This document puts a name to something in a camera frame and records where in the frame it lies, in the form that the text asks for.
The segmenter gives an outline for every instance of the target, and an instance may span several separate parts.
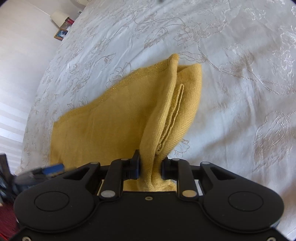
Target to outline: blurry object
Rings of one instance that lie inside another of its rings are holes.
[[[90,1],[89,0],[76,0],[76,2],[86,6]]]
[[[64,173],[63,164],[37,168],[18,176],[10,173],[5,154],[0,154],[0,204],[14,202],[22,191]]]
[[[0,240],[8,240],[19,231],[13,204],[5,202],[0,207]]]
[[[50,18],[56,23],[56,25],[58,25],[59,27],[61,27],[64,22],[67,22],[69,24],[73,24],[74,20],[72,20],[71,18],[69,18],[69,15],[61,12],[61,11],[55,11]]]
[[[63,40],[63,38],[66,36],[68,33],[67,30],[65,29],[59,29],[56,35],[54,36],[56,39]]]
[[[67,30],[69,31],[70,27],[72,26],[72,24],[68,23],[68,22],[64,22],[63,25],[59,28],[60,30]]]
[[[71,18],[67,18],[66,23],[72,25],[74,23],[74,20],[72,20]]]
[[[6,2],[6,0],[0,0],[0,6],[5,2]]]

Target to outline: yellow sweater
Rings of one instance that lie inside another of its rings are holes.
[[[51,164],[79,167],[91,161],[109,165],[140,149],[141,177],[125,190],[171,191],[160,175],[161,161],[180,142],[200,100],[201,65],[178,65],[179,56],[129,74],[90,104],[54,123]]]

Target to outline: screw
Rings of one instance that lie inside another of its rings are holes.
[[[101,196],[105,198],[111,198],[115,196],[115,192],[112,190],[105,190],[101,192]]]
[[[22,241],[32,241],[32,240],[29,237],[26,236],[26,237],[22,238]]]
[[[182,195],[184,197],[195,197],[197,195],[197,192],[193,190],[185,190],[182,192]]]
[[[151,197],[151,196],[147,196],[147,197],[145,197],[145,200],[147,200],[147,201],[151,201],[151,200],[153,200],[153,197]]]

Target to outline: framed photo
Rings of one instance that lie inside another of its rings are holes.
[[[56,39],[63,40],[63,38],[66,36],[67,32],[68,31],[65,29],[59,29],[54,37]]]

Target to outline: white bedspread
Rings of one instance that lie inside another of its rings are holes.
[[[210,161],[278,192],[296,238],[296,5],[290,0],[93,0],[46,70],[19,171],[48,163],[53,122],[139,67],[202,63],[194,123],[170,157]]]

